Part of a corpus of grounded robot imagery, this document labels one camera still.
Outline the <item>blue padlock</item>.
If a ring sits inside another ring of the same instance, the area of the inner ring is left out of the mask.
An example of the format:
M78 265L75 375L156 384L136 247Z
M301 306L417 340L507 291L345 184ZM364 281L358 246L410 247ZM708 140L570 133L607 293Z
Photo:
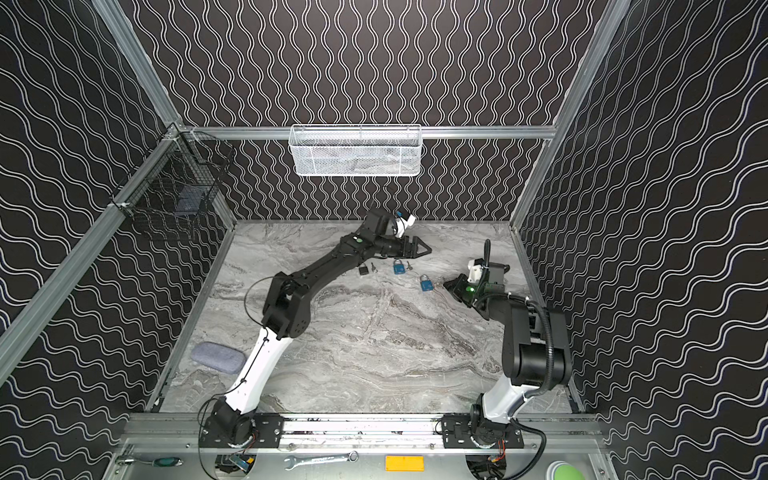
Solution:
M426 274L421 275L419 278L419 282L420 282L420 288L423 292L429 292L434 290L433 281L428 275Z
M395 259L393 261L393 272L395 275L405 275L412 270L413 267L408 261L403 261L402 259Z

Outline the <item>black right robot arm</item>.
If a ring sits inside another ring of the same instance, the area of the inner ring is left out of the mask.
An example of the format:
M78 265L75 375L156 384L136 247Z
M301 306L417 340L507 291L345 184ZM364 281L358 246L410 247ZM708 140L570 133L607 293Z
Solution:
M490 447L502 441L526 403L569 383L572 357L564 315L509 291L509 265L476 259L468 269L446 281L444 288L454 300L503 327L501 376L469 414L470 438Z

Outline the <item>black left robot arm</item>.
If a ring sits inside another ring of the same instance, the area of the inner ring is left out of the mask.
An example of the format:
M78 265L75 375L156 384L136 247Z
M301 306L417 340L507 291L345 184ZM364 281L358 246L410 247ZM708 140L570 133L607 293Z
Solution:
M207 415L199 419L201 442L222 442L237 448L257 436L252 419L263 390L287 348L307 330L313 298L338 277L371 259L401 261L430 254L431 247L406 234L416 221L417 216L406 211L373 209L355 231L342 236L320 259L296 272L279 272L271 278L263 317L258 322L257 344L233 385L200 410Z

